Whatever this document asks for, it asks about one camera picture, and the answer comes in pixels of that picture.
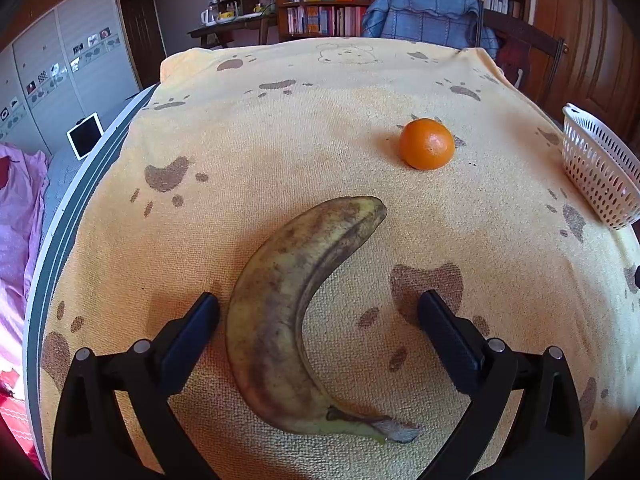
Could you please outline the spotted ripe banana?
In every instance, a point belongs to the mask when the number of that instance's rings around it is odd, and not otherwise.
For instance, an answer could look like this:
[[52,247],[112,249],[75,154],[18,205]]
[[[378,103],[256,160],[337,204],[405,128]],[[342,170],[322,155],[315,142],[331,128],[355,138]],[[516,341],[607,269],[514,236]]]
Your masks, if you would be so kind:
[[385,217],[374,196],[327,200],[281,226],[244,266],[228,307],[227,356],[242,398],[268,425],[380,443],[409,443],[420,434],[417,426],[341,406],[314,372],[303,342],[312,297]]

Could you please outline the mandarin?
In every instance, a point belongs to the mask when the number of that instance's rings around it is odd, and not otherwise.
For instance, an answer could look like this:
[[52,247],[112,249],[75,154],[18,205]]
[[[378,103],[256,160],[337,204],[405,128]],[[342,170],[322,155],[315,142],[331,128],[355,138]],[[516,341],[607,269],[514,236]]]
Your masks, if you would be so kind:
[[434,119],[418,118],[402,128],[399,154],[417,170],[436,170],[454,158],[456,144],[450,131]]

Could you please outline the white plastic basket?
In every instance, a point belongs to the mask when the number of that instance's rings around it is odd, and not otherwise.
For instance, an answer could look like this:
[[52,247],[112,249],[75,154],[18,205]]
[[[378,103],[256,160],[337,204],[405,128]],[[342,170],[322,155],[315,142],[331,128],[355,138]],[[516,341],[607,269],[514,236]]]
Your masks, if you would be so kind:
[[563,109],[563,168],[612,230],[639,220],[639,159],[611,128],[578,106]]

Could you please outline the pink bedding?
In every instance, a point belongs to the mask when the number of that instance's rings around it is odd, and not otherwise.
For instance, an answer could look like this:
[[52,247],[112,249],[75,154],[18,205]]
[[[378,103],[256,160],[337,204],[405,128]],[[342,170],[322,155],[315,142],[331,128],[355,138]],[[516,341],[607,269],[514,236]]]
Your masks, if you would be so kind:
[[42,235],[48,164],[43,152],[29,155],[1,145],[1,385],[23,371],[23,339],[29,289]]

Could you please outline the white tablet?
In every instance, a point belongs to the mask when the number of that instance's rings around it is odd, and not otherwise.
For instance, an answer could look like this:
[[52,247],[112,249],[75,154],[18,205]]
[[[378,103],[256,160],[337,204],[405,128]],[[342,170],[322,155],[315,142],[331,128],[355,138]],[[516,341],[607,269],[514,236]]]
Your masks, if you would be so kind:
[[83,160],[99,143],[104,130],[98,114],[81,119],[66,132],[66,138],[77,160]]

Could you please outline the yellow paw print towel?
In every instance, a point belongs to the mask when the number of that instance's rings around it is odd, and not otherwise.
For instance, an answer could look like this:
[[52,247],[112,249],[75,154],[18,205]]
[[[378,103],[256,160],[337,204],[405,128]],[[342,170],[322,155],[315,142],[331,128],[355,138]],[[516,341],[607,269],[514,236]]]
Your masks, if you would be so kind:
[[[446,166],[400,157],[401,130],[418,118],[454,136]],[[371,195],[386,219],[318,290],[304,341],[337,400],[420,436],[378,444],[266,425],[217,332],[170,402],[206,460],[226,479],[416,478],[468,404],[416,325],[432,288],[514,350],[564,350],[596,471],[639,406],[639,244],[600,221],[561,148],[561,131],[481,50],[316,38],[171,56],[88,201],[50,303],[43,437],[75,351],[152,338],[202,292],[227,302],[280,226]]]

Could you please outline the brown wooden door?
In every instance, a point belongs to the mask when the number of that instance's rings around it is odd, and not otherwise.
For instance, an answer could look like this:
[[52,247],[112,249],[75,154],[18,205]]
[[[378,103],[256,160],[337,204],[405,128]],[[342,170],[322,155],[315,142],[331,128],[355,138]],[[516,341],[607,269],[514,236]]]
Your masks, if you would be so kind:
[[564,40],[542,109],[574,103],[627,144],[639,135],[639,40],[612,0],[536,0],[534,26]]

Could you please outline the white wardrobe with stickers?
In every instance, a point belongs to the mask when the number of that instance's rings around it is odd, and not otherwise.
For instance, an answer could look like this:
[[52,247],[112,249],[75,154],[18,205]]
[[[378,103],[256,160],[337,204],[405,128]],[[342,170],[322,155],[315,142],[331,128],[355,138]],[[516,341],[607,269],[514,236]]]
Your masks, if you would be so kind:
[[65,0],[1,52],[1,141],[52,155],[138,92],[117,0]]

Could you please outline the dark wooden chair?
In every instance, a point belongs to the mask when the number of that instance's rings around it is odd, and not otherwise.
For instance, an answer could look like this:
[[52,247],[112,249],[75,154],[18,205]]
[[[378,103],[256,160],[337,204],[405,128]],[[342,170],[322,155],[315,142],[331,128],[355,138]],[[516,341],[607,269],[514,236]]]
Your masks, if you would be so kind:
[[526,21],[488,9],[483,11],[483,24],[502,38],[503,45],[498,47],[496,64],[502,69],[506,79],[521,91],[524,91],[532,76],[532,51],[542,52],[550,58],[551,66],[542,72],[541,89],[538,96],[533,98],[533,101],[543,107],[565,51],[564,38],[552,37]]

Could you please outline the dark wooden side table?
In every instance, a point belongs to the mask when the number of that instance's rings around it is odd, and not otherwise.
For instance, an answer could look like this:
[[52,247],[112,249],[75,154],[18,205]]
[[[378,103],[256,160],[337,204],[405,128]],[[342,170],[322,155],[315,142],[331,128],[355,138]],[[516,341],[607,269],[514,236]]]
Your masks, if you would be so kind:
[[213,49],[214,47],[225,49],[230,42],[234,41],[236,32],[254,30],[257,32],[256,44],[264,46],[268,42],[270,27],[277,24],[278,20],[274,14],[239,16],[225,23],[215,23],[190,30],[188,35],[191,39],[198,40],[198,45],[203,49]]

